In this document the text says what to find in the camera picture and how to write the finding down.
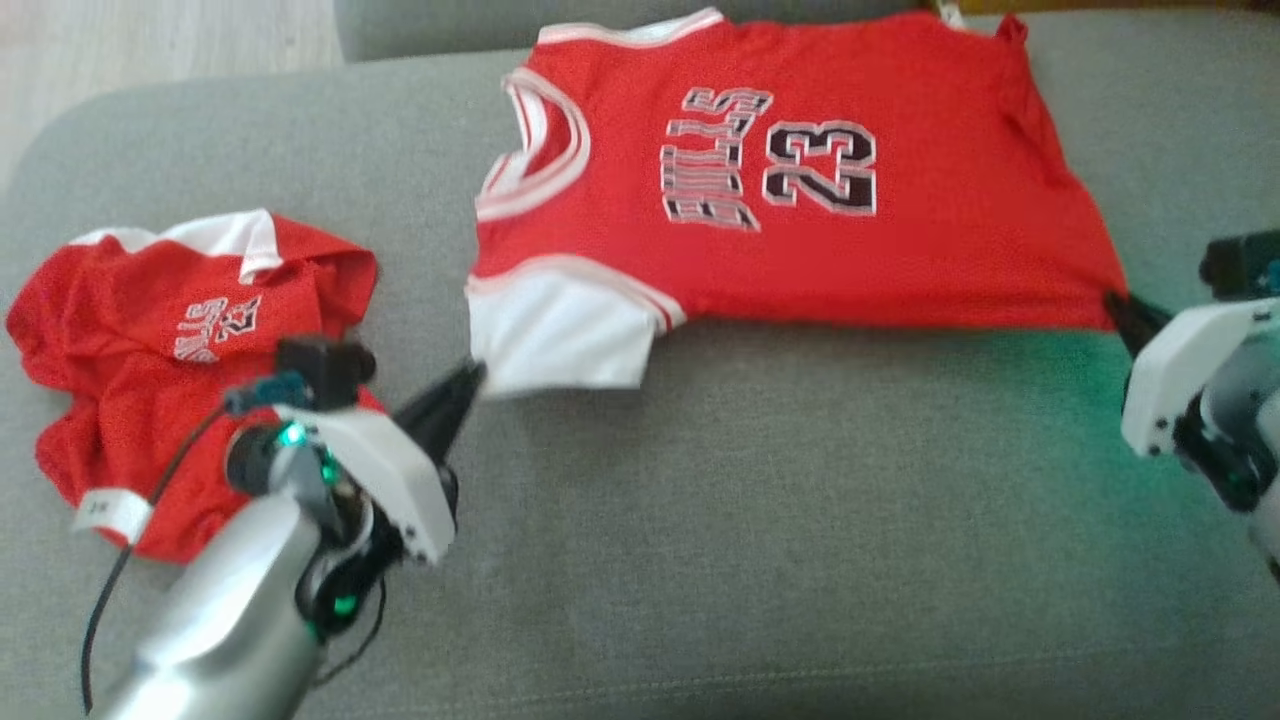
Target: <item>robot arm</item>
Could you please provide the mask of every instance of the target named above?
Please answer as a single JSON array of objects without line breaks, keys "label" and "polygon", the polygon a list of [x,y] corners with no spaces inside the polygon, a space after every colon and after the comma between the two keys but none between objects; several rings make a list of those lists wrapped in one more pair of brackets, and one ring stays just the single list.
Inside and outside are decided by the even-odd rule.
[{"label": "robot arm", "polygon": [[1213,486],[1280,568],[1280,301],[1169,316],[1129,297],[1108,309],[1130,352],[1121,434],[1140,456],[1174,455]]},{"label": "robot arm", "polygon": [[301,375],[306,392],[228,451],[228,479],[253,500],[169,591],[131,673],[90,717],[292,717],[326,641],[390,565],[436,564],[453,541],[457,486],[444,460],[481,365],[458,368],[394,418],[355,405],[372,375],[360,346],[287,341],[278,370]]}]

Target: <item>jersey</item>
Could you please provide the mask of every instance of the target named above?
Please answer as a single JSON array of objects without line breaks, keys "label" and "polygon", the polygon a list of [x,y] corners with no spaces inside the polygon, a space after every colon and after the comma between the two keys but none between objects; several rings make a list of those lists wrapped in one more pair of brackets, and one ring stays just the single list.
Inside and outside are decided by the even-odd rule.
[{"label": "jersey", "polygon": [[928,13],[543,28],[476,199],[490,391],[634,386],[722,316],[1107,329],[1125,278],[1024,49]]},{"label": "jersey", "polygon": [[[337,338],[358,323],[376,273],[367,250],[266,210],[70,241],[5,323],[31,379],[72,396],[36,441],[40,469],[72,506],[96,488],[150,496],[223,392],[274,372],[276,341]],[[362,404],[378,406],[369,395]],[[260,419],[224,418],[192,446],[141,555],[186,562],[241,509],[248,498],[227,482],[227,448],[241,423]]]}]

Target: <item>white fabric panel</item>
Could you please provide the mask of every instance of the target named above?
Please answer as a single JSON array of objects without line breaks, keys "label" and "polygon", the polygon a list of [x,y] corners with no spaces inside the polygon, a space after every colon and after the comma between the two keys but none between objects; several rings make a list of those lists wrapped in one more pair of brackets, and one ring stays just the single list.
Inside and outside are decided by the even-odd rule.
[{"label": "white fabric panel", "polygon": [[662,332],[653,309],[554,268],[471,284],[467,305],[471,355],[489,368],[484,397],[640,387],[649,347]]},{"label": "white fabric panel", "polygon": [[275,220],[264,209],[200,218],[159,233],[143,228],[104,228],[84,233],[68,245],[97,245],[108,237],[114,237],[125,252],[141,252],[168,240],[210,258],[243,258],[241,284],[252,284],[257,273],[284,264],[276,245]]}]

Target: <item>red basketball jersey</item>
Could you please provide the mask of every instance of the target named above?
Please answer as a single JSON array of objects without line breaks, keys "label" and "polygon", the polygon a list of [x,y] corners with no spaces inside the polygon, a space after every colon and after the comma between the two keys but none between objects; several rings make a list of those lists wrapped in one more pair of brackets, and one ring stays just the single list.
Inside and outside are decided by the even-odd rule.
[{"label": "red basketball jersey", "polygon": [[1025,36],[923,12],[544,28],[506,79],[524,149],[476,200],[474,351],[499,384],[631,384],[618,363],[701,315],[1110,328],[1124,274]]}]

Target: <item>couch cushion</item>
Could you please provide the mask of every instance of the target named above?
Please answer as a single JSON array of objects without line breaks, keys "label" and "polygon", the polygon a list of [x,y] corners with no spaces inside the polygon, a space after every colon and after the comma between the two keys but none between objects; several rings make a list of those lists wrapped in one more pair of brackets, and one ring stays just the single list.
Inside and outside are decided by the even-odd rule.
[{"label": "couch cushion", "polygon": [[[1206,301],[1204,242],[1280,225],[1280,20],[1027,19],[1133,287]],[[376,251],[362,336],[402,401],[467,347],[471,197],[517,142],[497,82],[522,56],[83,105],[0,208],[0,292],[93,227],[266,205]],[[111,552],[68,537],[31,459],[64,401],[0,347],[0,697],[69,717]],[[483,405],[453,552],[390,577],[383,638],[301,716],[1267,716],[1280,594],[1206,483],[1125,447],[1125,373],[1107,336],[707,323],[659,341],[640,392]],[[100,687],[173,577],[125,573]]]},{"label": "couch cushion", "polygon": [[[591,22],[630,28],[677,18],[709,0],[334,0],[338,40],[348,63],[433,53],[529,47],[538,28]],[[922,6],[916,0],[722,0],[735,22],[832,23],[878,18]]]}]

